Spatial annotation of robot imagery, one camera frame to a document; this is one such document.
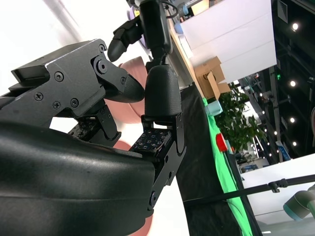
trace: black screw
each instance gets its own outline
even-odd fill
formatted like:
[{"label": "black screw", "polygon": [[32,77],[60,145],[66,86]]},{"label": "black screw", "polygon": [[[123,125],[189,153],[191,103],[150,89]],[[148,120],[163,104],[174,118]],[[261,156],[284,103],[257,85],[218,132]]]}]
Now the black screw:
[{"label": "black screw", "polygon": [[120,79],[120,82],[121,82],[122,84],[124,84],[124,83],[126,82],[126,78],[125,78],[125,77],[122,77],[122,78]]},{"label": "black screw", "polygon": [[96,63],[96,68],[97,68],[97,71],[101,74],[105,74],[107,72],[106,63],[103,60],[99,60]]},{"label": "black screw", "polygon": [[58,109],[61,107],[60,102],[55,101],[55,102],[53,103],[53,107],[54,107],[56,110],[58,110]]},{"label": "black screw", "polygon": [[59,71],[55,73],[55,80],[61,82],[63,80],[63,74]]},{"label": "black screw", "polygon": [[70,101],[71,107],[77,107],[79,106],[79,101],[76,98],[71,99]]},{"label": "black screw", "polygon": [[98,48],[99,48],[99,50],[100,50],[101,53],[102,53],[102,52],[105,52],[105,49],[106,49],[106,48],[105,48],[105,46],[104,46],[103,44],[100,44]]},{"label": "black screw", "polygon": [[153,191],[152,194],[151,194],[151,197],[150,197],[149,204],[150,204],[150,206],[154,207],[156,202],[157,202],[156,193],[155,193],[155,191]]},{"label": "black screw", "polygon": [[43,100],[43,94],[41,93],[41,92],[36,92],[35,94],[34,94],[34,98],[35,98],[35,100],[36,101],[41,101],[41,100]]}]

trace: green plant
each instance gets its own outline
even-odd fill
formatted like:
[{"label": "green plant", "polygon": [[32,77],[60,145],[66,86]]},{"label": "green plant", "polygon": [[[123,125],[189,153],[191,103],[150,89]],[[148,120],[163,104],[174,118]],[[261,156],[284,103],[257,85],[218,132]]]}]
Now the green plant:
[{"label": "green plant", "polygon": [[231,92],[221,94],[219,102],[223,112],[216,116],[217,126],[220,128],[224,138],[229,140],[236,151],[247,148],[247,143],[257,135],[265,138],[258,127],[254,116],[245,118],[243,111],[247,107],[245,102],[248,96],[241,93],[234,84],[230,84]]}]

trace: red object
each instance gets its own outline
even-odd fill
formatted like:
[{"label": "red object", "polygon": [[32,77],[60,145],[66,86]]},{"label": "red object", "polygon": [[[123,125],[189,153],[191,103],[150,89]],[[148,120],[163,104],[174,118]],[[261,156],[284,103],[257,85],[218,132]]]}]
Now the red object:
[{"label": "red object", "polygon": [[216,135],[217,146],[220,151],[227,151],[225,139],[221,133]]}]

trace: cable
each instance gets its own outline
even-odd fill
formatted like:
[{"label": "cable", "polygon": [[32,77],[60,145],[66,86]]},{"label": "cable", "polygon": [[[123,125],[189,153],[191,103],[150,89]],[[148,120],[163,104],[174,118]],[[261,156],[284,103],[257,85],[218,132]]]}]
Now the cable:
[{"label": "cable", "polygon": [[175,16],[177,16],[177,14],[178,14],[178,8],[177,8],[174,4],[172,4],[171,2],[166,1],[166,0],[163,0],[163,1],[161,1],[161,2],[164,3],[164,4],[166,4],[166,5],[171,6],[171,7],[174,9],[174,11],[175,11],[175,13],[174,13],[173,15],[167,16],[167,17],[166,17],[167,19],[171,19],[171,18],[174,18]]}]

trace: metal rod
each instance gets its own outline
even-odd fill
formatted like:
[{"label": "metal rod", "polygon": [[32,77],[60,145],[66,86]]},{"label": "metal rod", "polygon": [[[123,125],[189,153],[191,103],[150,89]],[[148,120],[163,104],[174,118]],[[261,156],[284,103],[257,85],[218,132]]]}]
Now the metal rod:
[{"label": "metal rod", "polygon": [[[298,185],[298,184],[303,184],[303,183],[311,183],[311,182],[315,182],[315,175],[302,176],[302,177],[297,177],[297,178],[289,178],[289,179],[286,179],[286,182],[287,182],[287,186]],[[255,193],[261,193],[261,192],[269,191],[269,190],[272,190],[272,187],[270,186],[271,183],[263,184],[263,185],[259,185],[259,186],[255,186],[255,187],[251,187],[251,188],[236,190],[233,192],[224,193],[224,194],[220,194],[220,195],[216,195],[216,196],[187,200],[187,201],[184,201],[184,206],[189,207],[189,206],[193,206],[193,205],[213,203],[213,202],[218,202],[218,201],[224,201],[224,200],[231,199],[231,198],[246,196],[249,194],[255,194]]]}]

